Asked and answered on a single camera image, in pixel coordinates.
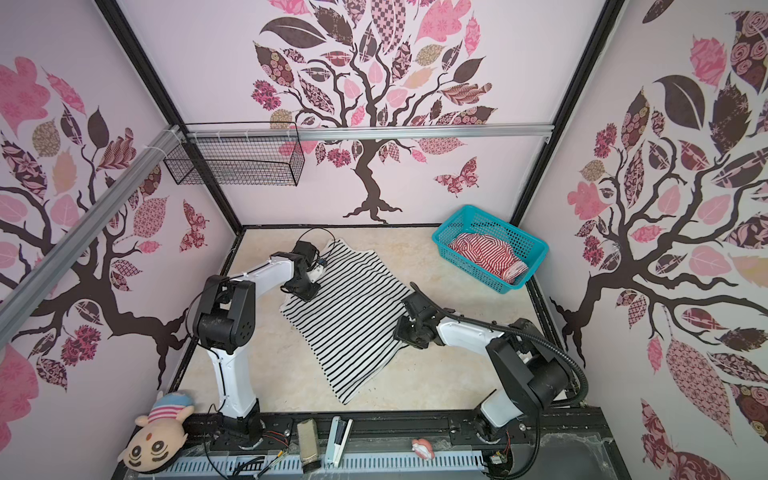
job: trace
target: butterfly decal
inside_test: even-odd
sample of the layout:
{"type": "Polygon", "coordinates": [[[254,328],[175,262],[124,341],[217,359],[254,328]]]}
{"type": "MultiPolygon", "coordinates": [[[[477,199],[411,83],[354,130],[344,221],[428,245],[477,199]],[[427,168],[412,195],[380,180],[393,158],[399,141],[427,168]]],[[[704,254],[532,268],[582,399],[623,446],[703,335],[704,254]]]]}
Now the butterfly decal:
{"type": "Polygon", "coordinates": [[[192,247],[200,248],[203,245],[206,245],[205,236],[202,234],[201,230],[205,229],[205,224],[210,222],[210,220],[205,220],[203,214],[195,213],[194,208],[189,205],[186,200],[184,201],[184,216],[190,224],[190,229],[187,230],[184,237],[181,239],[179,251],[183,252],[192,247]]]}
{"type": "Polygon", "coordinates": [[[464,167],[462,172],[458,174],[458,177],[453,175],[439,175],[435,177],[435,181],[441,185],[448,187],[448,191],[458,198],[458,193],[464,190],[464,185],[467,187],[474,187],[478,183],[478,176],[475,170],[478,169],[477,157],[470,159],[464,167]]]}

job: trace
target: laundry basket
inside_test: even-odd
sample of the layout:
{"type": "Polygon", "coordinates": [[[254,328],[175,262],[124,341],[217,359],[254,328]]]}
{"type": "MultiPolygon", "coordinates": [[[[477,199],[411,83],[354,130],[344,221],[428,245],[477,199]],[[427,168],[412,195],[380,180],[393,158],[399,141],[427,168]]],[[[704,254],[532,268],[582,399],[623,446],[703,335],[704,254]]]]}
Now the laundry basket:
{"type": "Polygon", "coordinates": [[[432,234],[432,241],[437,243],[441,257],[499,293],[507,293],[509,290],[516,290],[525,285],[549,251],[549,246],[538,238],[472,205],[464,206],[444,222],[432,234]],[[512,284],[506,283],[493,273],[451,250],[449,244],[460,233],[483,233],[509,243],[515,255],[528,266],[528,272],[515,278],[512,284]]]}

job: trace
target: stuffed doll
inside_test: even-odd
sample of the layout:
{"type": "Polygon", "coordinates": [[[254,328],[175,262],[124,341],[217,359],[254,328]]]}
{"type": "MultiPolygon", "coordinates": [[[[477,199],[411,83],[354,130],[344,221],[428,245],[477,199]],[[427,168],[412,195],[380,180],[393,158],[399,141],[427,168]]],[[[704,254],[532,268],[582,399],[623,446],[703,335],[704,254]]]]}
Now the stuffed doll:
{"type": "Polygon", "coordinates": [[[136,418],[142,427],[118,456],[131,470],[142,473],[160,471],[173,460],[184,446],[187,434],[181,423],[194,412],[192,399],[179,392],[163,396],[157,393],[157,401],[149,415],[136,418]]]}

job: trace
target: wall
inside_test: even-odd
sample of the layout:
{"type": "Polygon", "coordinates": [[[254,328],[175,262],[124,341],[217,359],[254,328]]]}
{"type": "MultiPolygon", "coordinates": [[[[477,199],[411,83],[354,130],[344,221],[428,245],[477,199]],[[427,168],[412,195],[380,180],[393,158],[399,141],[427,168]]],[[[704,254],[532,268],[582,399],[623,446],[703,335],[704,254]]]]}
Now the wall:
{"type": "Polygon", "coordinates": [[[630,2],[523,222],[632,478],[765,478],[766,34],[630,2]]]}
{"type": "MultiPolygon", "coordinates": [[[[121,4],[185,121],[317,128],[551,122],[603,2],[121,4]]],[[[224,191],[244,223],[442,222],[464,204],[510,217],[541,139],[355,145],[306,142],[298,187],[224,191]]]]}
{"type": "MultiPolygon", "coordinates": [[[[4,297],[164,121],[92,2],[5,2],[0,14],[4,297]]],[[[232,239],[203,187],[176,186],[164,167],[144,182],[0,348],[0,478],[111,474],[232,239]]]]}

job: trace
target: tree wall decal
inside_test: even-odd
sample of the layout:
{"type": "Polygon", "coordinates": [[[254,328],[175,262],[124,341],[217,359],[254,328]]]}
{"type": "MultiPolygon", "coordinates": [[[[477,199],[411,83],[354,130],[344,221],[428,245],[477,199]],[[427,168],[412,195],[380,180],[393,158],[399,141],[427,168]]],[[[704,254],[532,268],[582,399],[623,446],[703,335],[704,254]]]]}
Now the tree wall decal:
{"type": "Polygon", "coordinates": [[[714,101],[706,100],[696,80],[669,75],[657,80],[664,88],[663,110],[652,109],[640,90],[627,109],[621,132],[612,123],[598,132],[597,159],[581,170],[585,181],[568,194],[574,213],[586,220],[575,234],[584,241],[583,257],[590,265],[584,297],[576,310],[551,301],[565,321],[563,337],[572,338],[586,364],[582,330],[604,291],[619,289],[616,307],[628,307],[629,328],[647,319],[647,352],[654,372],[666,363],[680,392],[732,436],[730,390],[748,423],[768,442],[764,422],[758,421],[760,415],[768,415],[765,389],[755,387],[758,399],[750,388],[733,383],[733,379],[768,383],[761,367],[741,355],[763,348],[768,333],[738,325],[742,313],[751,310],[768,316],[768,307],[735,290],[747,284],[768,287],[768,259],[748,254],[768,245],[768,216],[751,213],[755,202],[766,202],[768,179],[763,168],[768,136],[758,137],[763,143],[757,148],[754,141],[748,147],[744,144],[750,141],[742,143],[752,120],[758,123],[753,136],[762,133],[758,130],[763,121],[753,116],[742,89],[755,88],[758,101],[765,101],[764,111],[766,69],[753,68],[755,63],[738,53],[759,39],[762,48],[748,55],[762,62],[768,48],[768,14],[731,15],[737,30],[730,56],[733,73],[723,79],[727,54],[716,39],[694,39],[691,49],[697,79],[705,85],[722,85],[714,101]],[[704,133],[711,146],[702,148],[667,136],[667,120],[704,133]],[[709,158],[706,151],[717,155],[709,158]],[[727,244],[729,249],[748,251],[725,255],[727,244]],[[735,273],[746,283],[733,282],[735,273]],[[715,319],[707,307],[716,305],[739,307],[738,315],[728,322],[715,319]],[[739,354],[703,354],[683,341],[687,336],[705,349],[721,346],[739,354]]]}
{"type": "MultiPolygon", "coordinates": [[[[251,96],[268,111],[274,111],[270,119],[274,128],[285,127],[280,123],[284,121],[321,128],[355,127],[364,121],[370,127],[484,124],[495,110],[473,106],[492,85],[469,83],[483,61],[468,58],[481,37],[474,15],[466,19],[472,6],[470,0],[458,0],[455,5],[452,0],[407,0],[414,5],[409,7],[415,12],[413,21],[421,16],[413,41],[403,40],[411,22],[406,0],[309,2],[311,11],[305,2],[270,3],[290,15],[312,15],[318,25],[298,16],[275,18],[263,26],[261,33],[268,40],[271,38],[265,32],[275,34],[291,48],[279,50],[254,42],[258,62],[272,83],[256,81],[251,96]],[[364,22],[368,4],[371,20],[364,22]],[[461,38],[452,38],[460,33],[461,38]],[[413,55],[412,46],[421,38],[437,43],[425,45],[413,55]],[[315,54],[320,46],[325,53],[309,57],[307,50],[313,49],[315,54]],[[459,57],[468,59],[459,62],[459,57]],[[429,101],[429,110],[420,111],[422,104],[426,108],[429,101]],[[288,102],[296,105],[295,111],[278,109],[288,102]],[[456,107],[443,111],[444,104],[456,107]],[[462,105],[469,107],[457,109],[462,105]]],[[[387,223],[379,217],[380,212],[402,209],[382,199],[371,162],[376,158],[400,162],[403,152],[425,162],[424,153],[445,154],[463,145],[457,138],[426,138],[417,144],[397,138],[303,142],[303,150],[307,154],[314,151],[318,164],[328,160],[337,168],[351,165],[362,181],[367,197],[345,218],[368,212],[372,220],[387,223]]],[[[443,177],[447,176],[439,177],[439,181],[445,181],[443,177]]],[[[462,182],[467,183],[463,177],[453,178],[455,185],[448,187],[456,194],[462,191],[462,182]]]]}
{"type": "MultiPolygon", "coordinates": [[[[45,97],[41,103],[45,105],[50,91],[35,83],[35,64],[27,58],[19,57],[16,66],[18,74],[5,66],[0,67],[4,86],[11,85],[0,96],[8,91],[18,93],[24,90],[36,98],[45,97]]],[[[39,124],[31,137],[31,145],[38,159],[52,157],[46,160],[53,163],[52,169],[42,168],[32,151],[22,148],[21,141],[11,141],[6,137],[6,132],[2,133],[2,155],[16,185],[0,187],[0,230],[16,240],[0,242],[0,269],[11,268],[17,261],[23,265],[23,273],[17,278],[0,273],[0,283],[12,290],[32,271],[34,264],[30,261],[31,257],[36,255],[37,263],[53,249],[55,229],[66,233],[73,227],[80,216],[96,203],[97,185],[104,182],[103,185],[109,187],[114,183],[108,171],[127,168],[137,153],[130,128],[125,129],[124,136],[110,140],[109,129],[98,108],[87,116],[80,95],[66,81],[48,74],[48,82],[61,99],[63,114],[39,124]],[[87,135],[81,129],[82,122],[78,121],[78,115],[83,115],[81,121],[87,120],[87,135]],[[63,140],[57,125],[66,137],[63,140]],[[78,164],[88,172],[87,180],[81,183],[81,188],[76,187],[78,164]]],[[[24,112],[23,109],[12,108],[19,98],[22,96],[7,99],[2,110],[6,120],[12,119],[8,123],[14,126],[14,133],[15,126],[22,121],[48,116],[48,112],[42,109],[42,112],[33,111],[29,115],[13,118],[16,112],[24,112]]],[[[160,167],[156,167],[109,224],[91,241],[71,268],[77,276],[77,283],[66,290],[56,286],[31,315],[48,317],[49,321],[14,335],[12,341],[23,336],[37,336],[38,341],[28,356],[36,357],[32,362],[38,376],[44,381],[67,389],[68,369],[79,362],[93,359],[99,342],[107,334],[112,337],[133,333],[149,336],[155,342],[160,369],[157,387],[160,388],[169,349],[180,349],[184,345],[184,340],[175,336],[184,321],[184,314],[164,323],[152,316],[121,312],[117,295],[130,292],[127,278],[141,273],[130,258],[153,253],[161,246],[151,239],[165,219],[167,197],[151,197],[160,184],[161,173],[160,167]],[[127,234],[129,224],[132,226],[130,235],[127,234]],[[133,236],[140,238],[132,244],[121,242],[133,236]]],[[[200,225],[205,227],[205,220],[194,217],[194,211],[192,215],[190,219],[188,214],[187,219],[193,230],[194,223],[197,224],[196,231],[199,233],[200,225]]]]}

